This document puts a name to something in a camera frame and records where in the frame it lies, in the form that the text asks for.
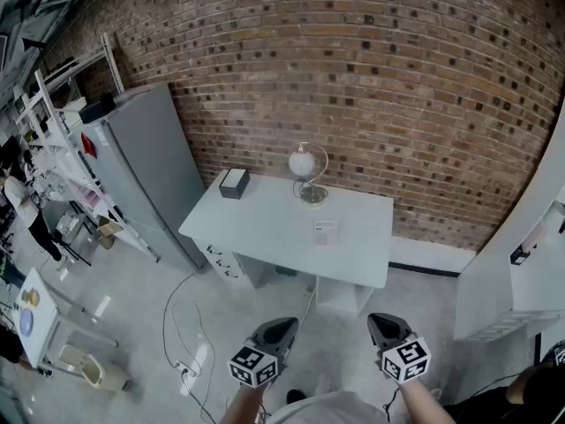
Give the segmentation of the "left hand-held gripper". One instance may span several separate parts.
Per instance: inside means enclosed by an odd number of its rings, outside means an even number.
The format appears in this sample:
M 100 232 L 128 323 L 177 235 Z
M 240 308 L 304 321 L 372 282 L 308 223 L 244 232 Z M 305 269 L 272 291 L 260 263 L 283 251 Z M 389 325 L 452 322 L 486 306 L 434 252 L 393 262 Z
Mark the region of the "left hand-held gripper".
M 272 382 L 285 369 L 285 357 L 297 333 L 296 317 L 277 318 L 264 323 L 227 361 L 230 376 L 249 387 Z

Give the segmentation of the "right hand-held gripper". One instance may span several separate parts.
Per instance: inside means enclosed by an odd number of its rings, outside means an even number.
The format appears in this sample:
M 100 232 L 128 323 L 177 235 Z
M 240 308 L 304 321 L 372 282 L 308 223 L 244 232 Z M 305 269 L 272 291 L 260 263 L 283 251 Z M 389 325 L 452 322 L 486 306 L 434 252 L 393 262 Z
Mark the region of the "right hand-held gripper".
M 367 316 L 367 327 L 374 341 L 382 341 L 383 330 L 410 330 L 401 317 L 373 313 Z M 424 375 L 431 364 L 431 352 L 423 337 L 413 335 L 392 348 L 379 350 L 380 370 L 387 379 L 402 385 Z

